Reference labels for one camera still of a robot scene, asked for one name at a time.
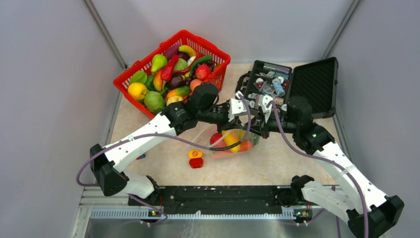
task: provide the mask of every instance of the tool case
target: tool case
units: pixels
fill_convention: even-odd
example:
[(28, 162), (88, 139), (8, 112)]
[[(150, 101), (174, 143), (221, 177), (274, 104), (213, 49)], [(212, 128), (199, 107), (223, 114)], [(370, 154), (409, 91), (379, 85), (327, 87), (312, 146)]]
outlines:
[[(315, 119), (330, 118), (335, 114), (337, 71), (338, 61), (335, 57), (294, 69), (256, 60), (252, 71), (239, 78), (235, 91), (242, 92), (253, 114), (257, 112), (255, 99), (258, 95), (272, 96), (280, 109), (288, 98), (303, 96), (312, 106), (312, 116)], [(281, 89), (275, 90), (273, 86), (277, 85), (278, 88), (279, 81), (284, 89), (284, 93), (280, 95), (278, 91)]]

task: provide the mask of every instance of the red triangle sticker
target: red triangle sticker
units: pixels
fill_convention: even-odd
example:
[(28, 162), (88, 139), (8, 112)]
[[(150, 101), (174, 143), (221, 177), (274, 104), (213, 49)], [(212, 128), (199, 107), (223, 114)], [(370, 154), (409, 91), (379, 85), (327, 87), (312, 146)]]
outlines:
[(263, 82), (258, 82), (258, 83), (254, 83), (255, 87), (258, 89), (258, 91), (261, 91), (261, 89), (263, 88), (263, 86), (265, 85), (265, 81)]

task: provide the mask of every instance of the gray floor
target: gray floor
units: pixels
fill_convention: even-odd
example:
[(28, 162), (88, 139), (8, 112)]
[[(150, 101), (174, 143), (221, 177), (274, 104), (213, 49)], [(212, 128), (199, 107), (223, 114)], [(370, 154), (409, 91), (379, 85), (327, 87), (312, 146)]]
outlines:
[[(336, 238), (335, 216), (325, 212), (307, 227), (278, 220), (168, 220), (148, 228), (137, 221), (91, 219), (85, 238)], [(354, 238), (340, 222), (342, 238)]]

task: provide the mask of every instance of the pear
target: pear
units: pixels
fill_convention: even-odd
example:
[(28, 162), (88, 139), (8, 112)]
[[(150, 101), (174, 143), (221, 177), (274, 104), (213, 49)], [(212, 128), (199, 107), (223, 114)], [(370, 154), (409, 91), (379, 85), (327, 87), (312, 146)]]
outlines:
[(165, 67), (167, 63), (168, 59), (164, 55), (157, 54), (153, 56), (151, 69), (152, 73), (156, 73), (159, 69)]

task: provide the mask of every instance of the lemon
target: lemon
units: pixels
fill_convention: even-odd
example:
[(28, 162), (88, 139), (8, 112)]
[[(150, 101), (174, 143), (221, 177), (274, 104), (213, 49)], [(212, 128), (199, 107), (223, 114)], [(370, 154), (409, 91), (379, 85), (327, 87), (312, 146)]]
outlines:
[(132, 83), (128, 86), (128, 94), (137, 102), (142, 102), (147, 94), (147, 87), (143, 83)]

